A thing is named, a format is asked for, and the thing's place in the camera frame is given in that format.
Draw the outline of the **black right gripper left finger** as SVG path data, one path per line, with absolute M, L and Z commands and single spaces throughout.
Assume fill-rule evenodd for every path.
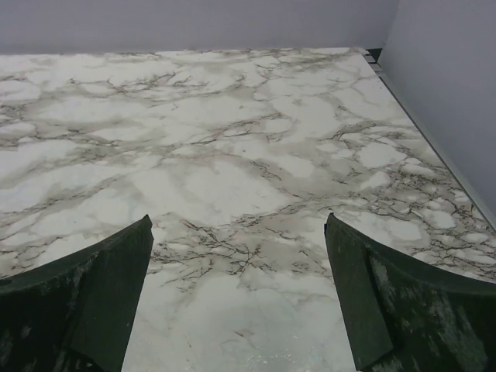
M 153 246 L 149 216 L 1 280 L 3 371 L 120 371 Z

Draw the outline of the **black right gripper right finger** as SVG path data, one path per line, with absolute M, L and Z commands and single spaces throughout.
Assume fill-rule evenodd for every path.
M 493 371 L 495 285 L 379 243 L 330 214 L 325 243 L 358 371 Z

